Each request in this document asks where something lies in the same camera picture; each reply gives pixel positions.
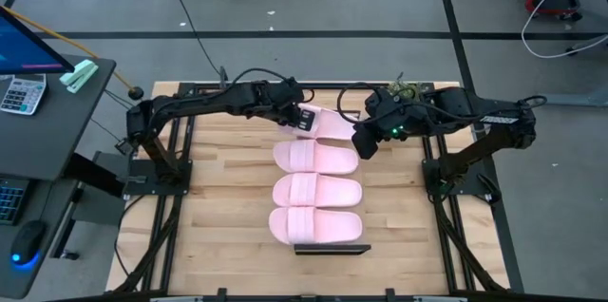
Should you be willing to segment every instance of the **black desk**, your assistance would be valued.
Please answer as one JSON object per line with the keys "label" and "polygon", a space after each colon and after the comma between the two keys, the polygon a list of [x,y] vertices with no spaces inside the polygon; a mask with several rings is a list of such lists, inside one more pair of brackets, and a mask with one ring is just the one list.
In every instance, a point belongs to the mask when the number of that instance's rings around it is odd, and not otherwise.
{"label": "black desk", "polygon": [[[74,65],[88,59],[65,57]],[[0,176],[39,179],[18,224],[0,226],[0,296],[23,298],[28,294],[76,192],[76,179],[60,178],[73,160],[74,149],[116,66],[111,60],[93,61],[99,69],[78,93],[67,92],[59,82],[60,75],[48,75],[49,90],[34,116],[0,113]],[[9,82],[0,82],[0,94],[4,95]],[[31,269],[17,270],[10,263],[10,245],[20,226],[37,218],[47,225],[39,258]]]}

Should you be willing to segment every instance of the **keyboard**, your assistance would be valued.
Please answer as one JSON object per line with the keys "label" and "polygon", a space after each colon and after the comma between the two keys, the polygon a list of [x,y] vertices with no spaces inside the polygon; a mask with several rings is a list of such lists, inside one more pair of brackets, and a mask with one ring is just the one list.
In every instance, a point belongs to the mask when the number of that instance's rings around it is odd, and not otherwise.
{"label": "keyboard", "polygon": [[29,179],[0,178],[0,225],[14,225],[26,205]]}

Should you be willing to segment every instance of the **wooden tabletop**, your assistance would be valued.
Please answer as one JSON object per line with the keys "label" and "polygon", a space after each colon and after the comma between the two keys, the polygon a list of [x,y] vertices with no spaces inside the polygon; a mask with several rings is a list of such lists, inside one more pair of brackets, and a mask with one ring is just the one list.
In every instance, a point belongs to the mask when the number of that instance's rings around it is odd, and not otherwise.
{"label": "wooden tabletop", "polygon": [[[450,85],[457,83],[435,83]],[[177,82],[159,82],[153,95],[171,95],[178,87]],[[313,104],[335,109],[337,93],[316,90]],[[343,108],[365,114],[369,95],[368,90],[349,92]],[[167,125],[161,133],[165,144],[169,133]],[[447,293],[437,223],[421,170],[422,141],[383,142],[371,160],[361,160],[357,171],[347,176],[364,187],[362,202],[351,210],[363,219],[365,231],[359,242],[369,243],[370,251],[360,256],[296,256],[268,228],[268,216],[275,209],[272,188],[286,175],[276,166],[272,149],[277,142],[293,139],[262,119],[197,117],[190,155],[192,183],[181,209],[169,293],[216,294],[218,288],[227,288],[231,295],[380,295],[385,288],[394,288],[397,294]],[[352,147],[350,142],[321,142]],[[446,142],[450,152],[459,151],[472,142],[470,130],[448,135]],[[147,249],[156,200],[143,198],[124,217],[118,249],[129,270]],[[497,282],[508,286],[489,206],[474,197],[458,200],[471,251]],[[463,288],[460,259],[453,246],[452,250]],[[158,287],[162,258],[163,251],[153,287]],[[117,287],[124,278],[114,258],[107,288]]]}

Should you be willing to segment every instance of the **monitor screen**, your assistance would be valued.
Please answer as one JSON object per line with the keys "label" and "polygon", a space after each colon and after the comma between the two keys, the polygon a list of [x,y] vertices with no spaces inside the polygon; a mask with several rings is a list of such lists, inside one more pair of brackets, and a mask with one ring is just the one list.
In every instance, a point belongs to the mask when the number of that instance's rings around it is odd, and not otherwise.
{"label": "monitor screen", "polygon": [[0,74],[66,73],[73,67],[0,8]]}

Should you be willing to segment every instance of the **concrete floor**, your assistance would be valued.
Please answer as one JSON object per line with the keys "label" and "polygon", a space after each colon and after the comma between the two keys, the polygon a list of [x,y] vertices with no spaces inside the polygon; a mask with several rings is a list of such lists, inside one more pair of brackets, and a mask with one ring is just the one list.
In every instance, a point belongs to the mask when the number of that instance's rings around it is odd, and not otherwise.
{"label": "concrete floor", "polygon": [[[540,18],[530,31],[608,31],[608,3],[581,0],[583,20],[570,26]],[[462,32],[519,32],[523,0],[452,0]],[[442,0],[184,0],[197,30],[449,31]],[[57,31],[189,31],[178,0],[16,0],[14,9]],[[196,40],[82,39],[117,61],[149,93],[159,80],[216,80]],[[204,39],[211,58],[229,74],[263,66],[298,80],[461,81],[450,39],[233,38]],[[50,40],[60,52],[76,49]],[[538,52],[562,52],[568,41],[534,41]],[[584,93],[606,83],[608,56],[599,49],[576,58],[541,60],[519,41],[464,40],[479,95],[519,99],[537,93]],[[112,79],[109,89],[124,92]],[[546,106],[536,111],[538,138],[525,151],[505,150],[496,161],[522,281],[528,293],[608,298],[608,191],[603,109]],[[94,118],[124,135],[122,108],[104,97]],[[114,140],[90,124],[79,152],[114,152]],[[48,259],[26,298],[40,301],[101,293],[116,229],[79,224],[68,248],[78,261]]]}

